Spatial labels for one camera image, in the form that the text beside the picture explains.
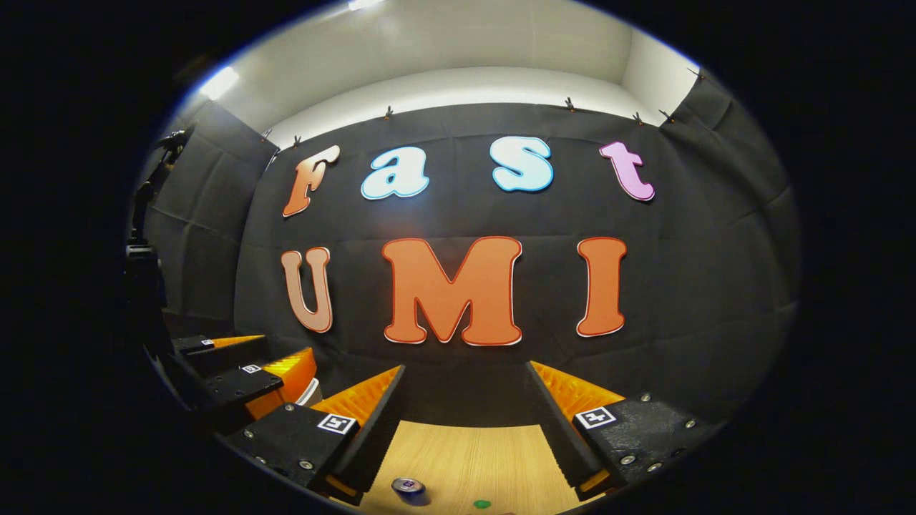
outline ceiling light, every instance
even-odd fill
[[[220,95],[226,93],[237,80],[238,73],[231,66],[226,66],[201,86],[201,93],[209,96],[210,100],[216,100]]]
[[[369,7],[370,5],[381,4],[384,1],[385,0],[353,0],[353,2],[350,2],[348,5],[351,11],[355,11],[357,9]]]

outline wooden table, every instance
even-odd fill
[[[432,503],[402,502],[391,489],[396,477],[418,479]],[[474,506],[479,499],[492,504],[479,509]],[[538,425],[478,428],[404,421],[359,509],[370,515],[552,515],[582,504]]]

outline ceiling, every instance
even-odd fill
[[[514,66],[620,84],[631,27],[570,0],[386,0],[296,21],[229,62],[219,102],[255,130],[340,93],[423,71]]]

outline letter m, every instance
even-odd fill
[[[391,262],[394,302],[385,338],[419,344],[426,330],[417,324],[417,308],[440,342],[454,336],[464,310],[471,322],[461,333],[468,345],[513,345],[521,330],[512,320],[512,272],[521,244],[510,237],[489,236],[475,241],[449,280],[430,244],[416,238],[398,239],[382,248]]]

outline orange letter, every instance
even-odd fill
[[[513,345],[521,330],[512,321],[512,271],[521,244],[490,236],[471,244],[454,280],[449,280],[430,244],[416,238],[398,239],[382,248],[394,276],[394,313],[385,338],[419,344],[426,330],[417,325],[417,306],[440,342],[452,339],[467,306],[471,322],[461,333],[468,345]]]
[[[600,336],[618,331],[624,326],[620,260],[627,254],[627,245],[616,238],[588,238],[579,242],[577,250],[588,263],[588,300],[576,333]]]
[[[327,264],[331,260],[331,252],[324,247],[310,248],[305,253],[305,260],[311,267],[311,280],[315,284],[315,300],[318,307],[314,312],[305,307],[302,299],[302,281],[299,268],[302,265],[302,254],[295,250],[284,252],[280,256],[280,263],[286,271],[287,293],[292,312],[296,313],[302,325],[316,333],[325,333],[331,329],[331,295],[328,294]]]
[[[305,211],[309,207],[309,187],[314,192],[322,184],[324,177],[324,161],[333,163],[341,155],[341,148],[334,145],[326,148],[310,158],[303,159],[296,165],[296,182],[292,185],[292,194],[289,203],[283,208],[283,216],[292,216]]]

